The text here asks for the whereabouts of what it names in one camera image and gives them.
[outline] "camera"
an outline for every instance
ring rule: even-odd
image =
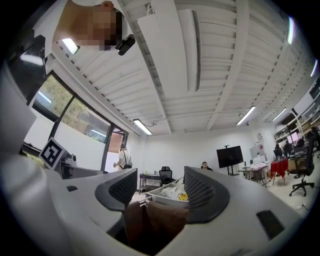
[[[124,40],[117,43],[115,49],[118,50],[120,56],[124,55],[136,42],[133,34],[128,35]]]

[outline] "window frame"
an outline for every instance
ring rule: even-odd
[[[51,137],[55,137],[55,134],[57,132],[58,126],[62,120],[62,118],[64,117],[68,107],[70,106],[70,104],[73,102],[74,99],[79,100],[82,104],[84,104],[89,110],[91,110],[93,113],[95,113],[97,116],[99,116],[100,118],[102,118],[104,121],[108,122],[110,124],[110,127],[108,128],[107,131],[107,136],[105,137],[105,141],[104,141],[104,151],[103,151],[103,156],[102,156],[102,162],[101,162],[101,171],[105,170],[105,166],[106,166],[106,159],[107,159],[107,154],[108,154],[108,149],[109,149],[109,145],[110,145],[110,141],[111,141],[111,136],[112,133],[117,133],[117,134],[122,134],[124,136],[123,139],[123,144],[126,146],[127,145],[127,139],[128,139],[128,132],[126,132],[124,129],[122,129],[121,127],[119,127],[118,125],[114,124],[113,122],[111,122],[108,118],[106,118],[105,116],[103,116],[100,112],[98,112],[96,109],[94,109],[91,105],[89,105],[87,102],[85,102],[78,94],[76,94],[53,70],[51,72],[49,72],[45,79],[48,79],[49,76],[53,76],[69,93],[71,93],[72,97],[71,99],[68,101],[68,103],[66,104],[66,106],[64,107],[62,113],[60,116],[55,115],[54,113],[52,113],[51,111],[49,111],[48,109],[46,109],[44,106],[37,104],[36,101],[33,102],[32,104],[32,108],[36,111],[38,111],[41,115],[43,115],[44,117],[48,118],[49,120],[51,120],[52,122],[54,122],[52,130],[50,132],[49,138]]]

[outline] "ceiling light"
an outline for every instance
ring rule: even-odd
[[[62,42],[69,49],[70,53],[74,55],[78,51],[78,46],[70,38],[62,39]]]
[[[312,77],[312,76],[315,74],[317,65],[318,65],[318,60],[315,59],[314,67],[313,67],[313,70],[312,70],[312,72],[311,72],[310,77]]]
[[[52,101],[49,98],[47,98],[41,91],[38,91],[38,94],[41,95],[50,104],[52,103]]]
[[[140,121],[140,119],[134,119],[133,122],[146,134],[152,135],[151,131]]]
[[[289,34],[288,34],[288,43],[291,45],[294,39],[294,31],[295,31],[295,22],[294,19],[289,17]]]
[[[103,137],[107,137],[107,135],[104,135],[104,134],[102,134],[102,133],[100,133],[100,132],[98,132],[98,131],[96,131],[96,130],[91,130],[91,131],[93,131],[94,133],[99,134],[99,135],[101,135],[101,136],[103,136]]]
[[[246,120],[246,118],[252,113],[252,111],[254,111],[255,108],[256,106],[251,106],[249,110],[245,113],[245,115],[241,118],[241,120],[236,123],[236,125],[237,126],[241,125],[243,121]]]
[[[25,53],[20,56],[20,59],[24,62],[29,62],[38,66],[43,66],[45,64],[43,58]]]
[[[274,119],[272,119],[272,121],[276,120],[283,112],[286,111],[286,109],[287,108],[285,107],[279,114],[276,115],[276,117]]]

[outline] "trees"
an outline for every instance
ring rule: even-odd
[[[40,91],[51,101],[51,103],[46,104],[45,107],[60,117],[68,102],[71,100],[72,94],[64,88],[53,75],[47,78],[41,86]],[[77,122],[83,114],[89,116],[89,109],[78,99],[74,99],[66,110],[62,122],[76,129]]]
[[[40,88],[40,92],[46,99],[38,95],[36,101],[50,112],[60,117],[73,97],[73,95],[64,88],[59,81],[53,76],[49,75],[47,80]],[[109,125],[101,118],[96,116],[86,105],[79,99],[74,98],[64,113],[61,121],[78,132],[91,137],[92,139],[104,143]]]

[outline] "backpack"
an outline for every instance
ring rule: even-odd
[[[125,152],[124,152],[124,151],[123,151],[123,155],[124,155],[125,165],[124,165],[124,167],[123,167],[123,168],[122,168],[122,166],[121,166],[121,165],[119,165],[119,166],[120,166],[120,168],[121,168],[122,170],[124,170],[124,169],[131,169],[131,168],[132,168],[132,165],[130,164],[130,161],[131,161],[131,154],[130,154],[129,164],[127,164],[126,154],[125,154]]]

